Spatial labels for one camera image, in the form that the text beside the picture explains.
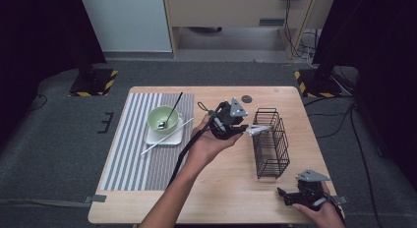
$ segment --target white wall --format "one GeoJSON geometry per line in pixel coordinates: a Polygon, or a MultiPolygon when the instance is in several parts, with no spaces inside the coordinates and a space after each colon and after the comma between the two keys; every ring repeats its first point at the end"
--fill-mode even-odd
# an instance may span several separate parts
{"type": "Polygon", "coordinates": [[[171,52],[163,0],[83,0],[103,51],[171,52]]]}

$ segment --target yellow black hazard tape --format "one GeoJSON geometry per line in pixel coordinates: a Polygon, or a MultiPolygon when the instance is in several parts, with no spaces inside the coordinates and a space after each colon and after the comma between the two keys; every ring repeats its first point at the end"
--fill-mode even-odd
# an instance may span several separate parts
{"type": "Polygon", "coordinates": [[[113,86],[117,73],[119,73],[119,71],[113,70],[113,72],[111,73],[110,77],[108,78],[106,82],[106,85],[103,91],[76,91],[76,92],[70,92],[70,96],[89,97],[89,96],[107,95],[107,93],[110,91],[111,87],[113,86]]]}
{"type": "Polygon", "coordinates": [[[295,79],[297,80],[298,86],[300,87],[300,92],[303,97],[338,97],[341,96],[339,93],[330,93],[330,92],[311,92],[306,88],[303,80],[301,79],[300,72],[294,73],[295,79]]]}

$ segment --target striped placemat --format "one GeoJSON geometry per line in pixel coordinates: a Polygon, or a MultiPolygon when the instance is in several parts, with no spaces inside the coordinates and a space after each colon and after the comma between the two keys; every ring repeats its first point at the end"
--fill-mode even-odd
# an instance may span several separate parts
{"type": "MultiPolygon", "coordinates": [[[[161,105],[173,106],[179,93],[129,93],[125,110],[100,189],[104,191],[163,191],[168,185],[178,154],[190,140],[193,124],[184,128],[176,145],[158,145],[146,154],[149,145],[144,137],[148,113],[161,105]]],[[[194,116],[194,95],[184,93],[176,107],[184,122],[194,116]]]]}

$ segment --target gray carpet floor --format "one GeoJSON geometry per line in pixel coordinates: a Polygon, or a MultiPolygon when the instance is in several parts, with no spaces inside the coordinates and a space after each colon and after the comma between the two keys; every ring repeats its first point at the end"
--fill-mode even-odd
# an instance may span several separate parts
{"type": "MultiPolygon", "coordinates": [[[[297,86],[294,72],[308,68],[255,62],[111,61],[109,65],[119,74],[107,96],[68,96],[76,70],[42,82],[38,93],[44,96],[32,105],[40,108],[28,112],[1,150],[0,200],[83,201],[93,195],[132,86],[297,86]],[[105,128],[101,121],[108,119],[106,112],[114,112],[113,120],[107,134],[98,134],[105,128]]],[[[304,103],[312,100],[303,98],[304,103]]],[[[378,227],[350,117],[342,122],[351,103],[352,98],[332,98],[308,105],[306,110],[312,114],[310,121],[336,190],[350,200],[343,207],[347,227],[378,227]],[[336,134],[326,137],[339,126],[336,134]]],[[[379,157],[360,113],[354,110],[352,118],[382,224],[417,227],[415,190],[396,164],[379,157]]],[[[87,207],[0,205],[0,227],[94,227],[88,213],[87,207]]]]}

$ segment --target green bowl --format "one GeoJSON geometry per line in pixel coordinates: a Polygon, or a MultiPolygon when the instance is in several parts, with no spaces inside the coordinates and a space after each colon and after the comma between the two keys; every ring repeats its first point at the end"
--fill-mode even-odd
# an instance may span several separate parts
{"type": "Polygon", "coordinates": [[[172,112],[165,129],[159,130],[158,126],[160,123],[166,121],[171,111],[171,106],[159,106],[153,108],[151,112],[148,114],[148,126],[158,133],[165,135],[170,134],[172,131],[175,130],[178,124],[179,113],[177,112],[177,110],[174,109],[174,111],[172,112]]]}

